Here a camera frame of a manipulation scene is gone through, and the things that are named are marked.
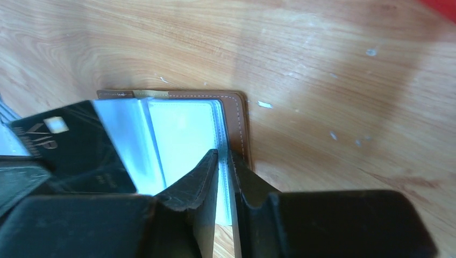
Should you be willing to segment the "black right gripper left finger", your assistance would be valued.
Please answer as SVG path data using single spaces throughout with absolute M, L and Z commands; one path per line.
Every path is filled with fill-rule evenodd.
M 155 196 L 34 195 L 1 217 L 1 257 L 212 257 L 218 152 Z

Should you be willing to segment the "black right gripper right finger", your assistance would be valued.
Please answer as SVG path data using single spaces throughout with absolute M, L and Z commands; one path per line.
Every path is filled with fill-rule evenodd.
M 236 257 L 436 257 L 418 212 L 393 190 L 281 192 L 231 152 Z

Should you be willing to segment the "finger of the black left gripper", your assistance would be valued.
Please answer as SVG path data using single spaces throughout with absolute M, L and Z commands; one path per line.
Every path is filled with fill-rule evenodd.
M 1 217 L 25 197 L 52 195 L 49 185 L 52 174 L 49 166 L 31 156 L 1 157 Z

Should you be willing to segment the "brown leather card holder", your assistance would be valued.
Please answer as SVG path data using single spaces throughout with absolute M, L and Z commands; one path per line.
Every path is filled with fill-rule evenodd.
M 247 101 L 236 91 L 99 90 L 97 114 L 137 193 L 157 195 L 218 151 L 216 223 L 232 224 L 227 153 L 251 163 Z

